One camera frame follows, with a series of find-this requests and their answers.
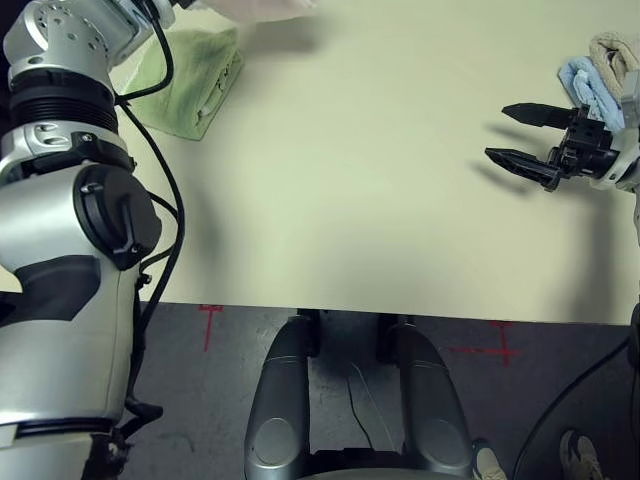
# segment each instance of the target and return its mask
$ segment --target table surface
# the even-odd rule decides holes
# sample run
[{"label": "table surface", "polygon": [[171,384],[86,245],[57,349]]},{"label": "table surface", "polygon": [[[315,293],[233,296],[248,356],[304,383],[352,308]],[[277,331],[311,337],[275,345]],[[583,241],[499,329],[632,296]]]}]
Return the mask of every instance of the table surface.
[{"label": "table surface", "polygon": [[[177,16],[176,29],[232,26]],[[558,67],[639,19],[637,0],[324,0],[318,17],[243,28],[246,67],[205,139],[152,132],[187,209],[163,300],[628,323],[633,197],[584,180],[548,194],[483,150],[546,157],[562,133],[501,108],[569,106]],[[124,118],[121,135],[169,197]]]}]

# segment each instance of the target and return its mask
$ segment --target blue towel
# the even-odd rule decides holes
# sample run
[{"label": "blue towel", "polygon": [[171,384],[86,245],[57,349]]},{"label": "blue towel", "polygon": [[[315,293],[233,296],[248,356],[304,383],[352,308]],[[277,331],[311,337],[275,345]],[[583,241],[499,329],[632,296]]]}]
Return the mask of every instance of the blue towel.
[{"label": "blue towel", "polygon": [[589,105],[589,118],[604,122],[613,133],[624,128],[620,105],[589,57],[572,58],[560,69],[558,77],[576,106]]}]

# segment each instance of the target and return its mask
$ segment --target folded towel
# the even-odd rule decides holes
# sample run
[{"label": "folded towel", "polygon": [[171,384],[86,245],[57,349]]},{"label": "folded towel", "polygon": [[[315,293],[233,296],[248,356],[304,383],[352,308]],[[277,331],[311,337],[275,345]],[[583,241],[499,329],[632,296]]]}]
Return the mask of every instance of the folded towel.
[{"label": "folded towel", "polygon": [[313,15],[316,0],[198,0],[192,7],[208,6],[239,23],[278,22]]},{"label": "folded towel", "polygon": [[640,70],[640,35],[601,33],[591,40],[589,54],[609,92],[620,103],[624,77]]},{"label": "folded towel", "polygon": [[[166,35],[175,63],[173,81],[158,93],[132,100],[131,107],[149,127],[200,140],[244,63],[236,47],[236,31],[212,34],[183,30]],[[165,72],[162,49],[156,41],[145,52],[125,93],[155,85]]]},{"label": "folded towel", "polygon": [[614,133],[624,128],[622,110],[589,57],[569,60],[558,72],[558,77],[576,106],[590,107],[589,118],[604,122]]}]

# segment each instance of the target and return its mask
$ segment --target green towel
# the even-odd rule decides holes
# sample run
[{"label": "green towel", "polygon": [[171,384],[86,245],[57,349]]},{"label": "green towel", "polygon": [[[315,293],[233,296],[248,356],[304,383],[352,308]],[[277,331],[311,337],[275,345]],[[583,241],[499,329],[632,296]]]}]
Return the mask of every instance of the green towel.
[{"label": "green towel", "polygon": [[[212,34],[194,30],[167,33],[175,75],[164,90],[131,101],[138,119],[148,127],[201,140],[244,64],[235,29]],[[160,82],[166,72],[156,40],[146,51],[132,80],[131,93]]]}]

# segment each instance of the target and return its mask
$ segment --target black cable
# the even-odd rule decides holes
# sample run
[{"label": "black cable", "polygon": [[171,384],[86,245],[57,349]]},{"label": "black cable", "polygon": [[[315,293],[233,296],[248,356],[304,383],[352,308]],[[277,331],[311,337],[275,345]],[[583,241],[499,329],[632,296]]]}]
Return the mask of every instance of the black cable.
[{"label": "black cable", "polygon": [[171,252],[173,251],[173,245],[171,245],[169,248],[167,248],[166,250],[164,250],[163,252],[160,252],[156,255],[154,255],[153,257],[149,257],[146,260],[144,260],[141,264],[140,264],[140,272],[144,273],[144,271],[149,268],[151,265],[155,265],[156,263],[164,260],[165,258],[167,258],[169,255],[171,255]]},{"label": "black cable", "polygon": [[144,309],[144,311],[141,311],[140,297],[139,297],[138,291],[136,291],[136,294],[135,294],[134,312],[133,312],[133,315],[134,315],[133,348],[131,352],[131,367],[130,367],[130,373],[129,373],[129,382],[127,385],[127,398],[126,398],[125,406],[127,407],[127,410],[129,410],[133,415],[135,415],[136,418],[133,418],[122,427],[121,431],[123,432],[123,435],[125,438],[130,437],[131,435],[133,435],[135,432],[140,430],[142,427],[144,427],[148,423],[151,423],[162,416],[162,407],[140,402],[135,396],[134,387],[138,379],[138,375],[140,374],[142,362],[144,360],[144,353],[146,350],[147,327],[149,326],[149,322],[151,321],[151,317],[156,307],[160,303],[160,298],[162,297],[162,294],[164,293],[164,290],[167,287],[167,284],[169,283],[169,279],[171,278],[171,274],[173,273],[176,263],[178,262],[178,257],[180,256],[180,251],[182,250],[182,245],[184,243],[184,236],[185,236],[184,203],[182,201],[182,195],[180,194],[180,189],[178,188],[178,184],[173,176],[173,173],[171,172],[171,169],[169,168],[169,165],[167,164],[167,161],[164,158],[164,155],[160,151],[160,148],[156,144],[155,140],[153,139],[149,131],[145,128],[144,125],[142,125],[140,120],[138,120],[138,118],[133,114],[128,104],[128,100],[132,100],[134,98],[140,98],[146,95],[151,95],[152,93],[156,93],[162,90],[163,88],[167,87],[171,83],[173,79],[173,74],[174,74],[173,56],[171,54],[171,49],[164,35],[164,32],[162,31],[162,27],[160,26],[160,23],[157,20],[158,12],[155,9],[155,6],[153,4],[150,4],[148,0],[142,0],[140,2],[140,6],[143,8],[143,10],[145,10],[145,13],[149,18],[151,25],[153,26],[156,36],[158,37],[158,41],[160,42],[160,45],[164,52],[167,74],[165,76],[165,79],[162,82],[160,82],[159,84],[153,87],[146,88],[138,92],[133,92],[122,97],[118,96],[116,99],[116,104],[119,105],[120,108],[122,108],[122,110],[127,115],[127,117],[129,117],[131,122],[133,122],[135,127],[140,131],[144,139],[147,141],[147,143],[151,147],[151,150],[153,150],[153,153],[155,154],[158,160],[158,163],[160,164],[160,167],[162,168],[162,171],[164,172],[167,178],[167,181],[169,182],[171,192],[175,199],[175,204],[176,204],[175,208],[171,206],[169,202],[159,197],[158,195],[155,195],[151,192],[149,192],[149,195],[154,202],[166,208],[167,211],[169,211],[169,213],[176,219],[177,232],[176,232],[175,243],[170,249],[165,250],[164,252],[158,255],[155,255],[154,257],[143,262],[143,264],[148,267],[149,265],[151,265],[151,263],[149,262],[153,263],[168,257],[168,260],[162,272],[162,275],[160,276],[160,279],[158,280],[156,288],[151,294],[151,298],[149,299],[149,302],[147,303],[147,306]]},{"label": "black cable", "polygon": [[369,436],[367,429],[364,428],[364,425],[360,421],[360,418],[358,417],[358,413],[356,412],[356,407],[353,404],[353,393],[351,392],[351,382],[349,381],[348,375],[346,377],[346,381],[347,381],[347,392],[349,393],[349,405],[351,406],[351,413],[353,413],[353,418],[355,418],[356,422],[358,422],[358,426],[360,427],[360,430],[362,430],[362,433],[364,433],[364,436],[367,439],[367,443],[369,444],[369,448],[373,450],[373,443],[371,442],[371,437]]},{"label": "black cable", "polygon": [[636,430],[636,425],[640,423],[640,418],[636,422],[636,387],[638,385],[638,377],[640,377],[640,370],[633,372],[633,380],[631,381],[631,399],[629,400],[629,420],[631,421],[631,435],[633,436],[633,444],[636,447],[636,451],[640,448],[638,445],[638,432]]},{"label": "black cable", "polygon": [[169,212],[171,214],[171,216],[177,221],[178,220],[178,211],[174,208],[173,205],[171,205],[169,202],[167,202],[164,198],[162,198],[159,195],[156,195],[153,192],[150,192],[147,190],[147,193],[149,194],[149,196],[151,197],[151,200],[153,200],[154,202],[156,202],[158,205],[160,205],[162,208],[164,208],[167,212]]},{"label": "black cable", "polygon": [[513,474],[511,475],[511,480],[517,480],[518,474],[520,473],[520,467],[522,466],[522,460],[524,459],[527,450],[531,447],[533,443],[533,439],[536,437],[542,425],[547,421],[551,413],[556,409],[562,401],[567,398],[567,396],[578,386],[580,385],[586,378],[591,376],[594,372],[600,369],[607,362],[611,361],[616,357],[622,350],[624,350],[629,345],[629,339],[625,339],[620,345],[611,350],[611,352],[607,353],[604,357],[598,360],[596,363],[587,368],[584,372],[582,372],[578,377],[571,382],[569,385],[565,387],[565,389],[560,392],[560,394],[551,402],[551,404],[545,409],[545,411],[540,415],[538,421],[536,421],[535,425],[527,435],[526,440],[522,444],[522,448],[520,449],[520,453],[518,453],[518,458],[516,459],[515,466],[513,467]]},{"label": "black cable", "polygon": [[[157,203],[158,205],[162,206],[165,210],[167,210],[176,221],[178,220],[178,211],[169,202],[167,202],[164,198],[156,195],[153,192],[147,191],[147,193],[151,197],[151,200],[153,200],[155,203]],[[154,265],[154,264],[164,260],[169,255],[171,255],[171,252],[173,251],[173,247],[174,246],[175,246],[175,243],[173,245],[171,245],[169,248],[167,248],[166,250],[164,250],[163,252],[160,252],[160,253],[158,253],[158,254],[156,254],[156,255],[154,255],[152,257],[149,257],[146,260],[144,260],[140,264],[140,272],[144,273],[144,271],[147,268],[149,268],[151,265]]]},{"label": "black cable", "polygon": [[173,76],[175,74],[175,66],[173,63],[173,55],[171,54],[171,48],[169,47],[169,42],[167,41],[167,37],[162,30],[162,26],[158,21],[158,12],[155,10],[155,5],[149,5],[149,3],[144,0],[140,2],[140,6],[144,10],[145,15],[151,22],[151,26],[153,27],[154,32],[156,33],[156,37],[158,37],[158,42],[160,43],[160,47],[162,48],[162,53],[165,58],[165,64],[167,72],[165,74],[164,79],[156,85],[152,87],[143,88],[142,90],[138,90],[136,92],[127,93],[124,95],[118,95],[116,98],[117,105],[123,105],[131,100],[135,100],[136,98],[146,97],[147,95],[151,95],[152,93],[157,93],[160,90],[168,87],[173,81]]},{"label": "black cable", "polygon": [[164,293],[164,290],[167,287],[167,284],[169,283],[169,278],[173,273],[173,269],[175,268],[176,263],[178,262],[178,256],[180,255],[180,251],[182,250],[182,244],[184,243],[184,235],[185,235],[184,203],[182,201],[182,195],[180,194],[180,189],[178,188],[178,184],[175,180],[175,177],[173,176],[173,173],[171,172],[171,169],[169,168],[169,165],[167,164],[167,161],[165,160],[164,155],[162,155],[162,152],[160,151],[160,148],[156,144],[155,140],[153,139],[149,131],[145,128],[145,126],[142,125],[142,123],[140,123],[140,120],[138,120],[138,118],[133,114],[131,109],[129,109],[128,105],[122,104],[120,105],[120,107],[122,108],[124,113],[127,115],[127,117],[129,117],[129,119],[133,122],[136,128],[140,131],[142,136],[147,140],[147,142],[149,143],[149,146],[153,150],[153,153],[156,155],[158,159],[158,163],[160,163],[162,171],[167,177],[167,181],[169,182],[169,186],[171,187],[171,192],[175,199],[176,211],[178,214],[177,220],[176,220],[178,224],[178,230],[176,233],[175,244],[173,246],[171,254],[169,255],[169,259],[167,260],[167,265],[165,266],[164,271],[162,272],[162,275],[158,280],[156,289],[153,291],[153,294],[151,294],[151,298],[147,303],[147,307],[144,309],[144,311],[142,312],[142,315],[140,316],[139,327],[144,332],[146,331],[149,325],[149,321],[151,320],[151,316],[153,315],[153,312],[155,311],[156,307],[158,306],[158,303],[160,302],[160,297]]}]

